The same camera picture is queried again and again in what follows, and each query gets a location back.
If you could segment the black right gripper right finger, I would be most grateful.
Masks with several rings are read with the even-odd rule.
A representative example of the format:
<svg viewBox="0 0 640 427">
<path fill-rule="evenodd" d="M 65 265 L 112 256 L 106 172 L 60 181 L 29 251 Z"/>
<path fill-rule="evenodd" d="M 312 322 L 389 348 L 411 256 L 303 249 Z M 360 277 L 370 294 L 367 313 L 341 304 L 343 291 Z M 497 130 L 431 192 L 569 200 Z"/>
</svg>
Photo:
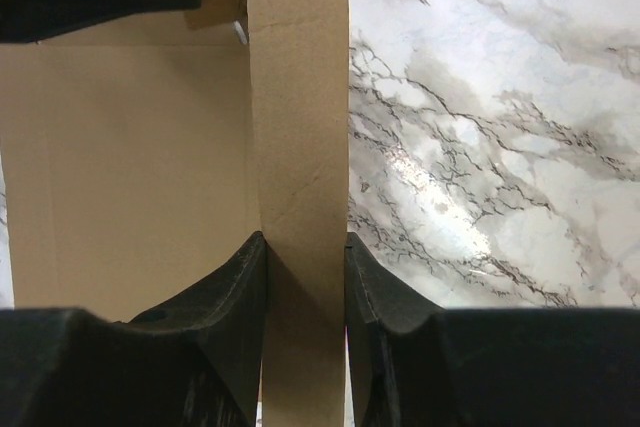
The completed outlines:
<svg viewBox="0 0 640 427">
<path fill-rule="evenodd" d="M 350 234 L 345 317 L 359 426 L 639 422 L 635 309 L 444 309 Z"/>
</svg>

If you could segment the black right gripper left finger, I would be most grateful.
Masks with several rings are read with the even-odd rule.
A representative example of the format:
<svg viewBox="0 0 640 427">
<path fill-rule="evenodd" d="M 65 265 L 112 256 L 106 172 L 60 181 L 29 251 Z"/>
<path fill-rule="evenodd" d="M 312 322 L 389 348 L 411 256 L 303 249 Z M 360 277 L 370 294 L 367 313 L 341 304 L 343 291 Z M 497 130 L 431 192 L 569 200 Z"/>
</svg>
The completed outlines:
<svg viewBox="0 0 640 427">
<path fill-rule="evenodd" d="M 221 267 L 128 322 L 80 308 L 1 313 L 5 426 L 251 426 L 266 316 L 252 234 Z"/>
</svg>

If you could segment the brown cardboard box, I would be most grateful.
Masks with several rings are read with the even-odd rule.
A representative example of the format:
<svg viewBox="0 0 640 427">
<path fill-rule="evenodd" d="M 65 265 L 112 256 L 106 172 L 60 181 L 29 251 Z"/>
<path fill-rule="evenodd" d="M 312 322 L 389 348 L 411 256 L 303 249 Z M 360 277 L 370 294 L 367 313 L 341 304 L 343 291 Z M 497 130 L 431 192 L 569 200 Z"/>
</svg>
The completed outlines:
<svg viewBox="0 0 640 427">
<path fill-rule="evenodd" d="M 348 0 L 201 0 L 1 42 L 8 310 L 128 322 L 261 233 L 253 425 L 342 425 L 348 44 Z"/>
</svg>

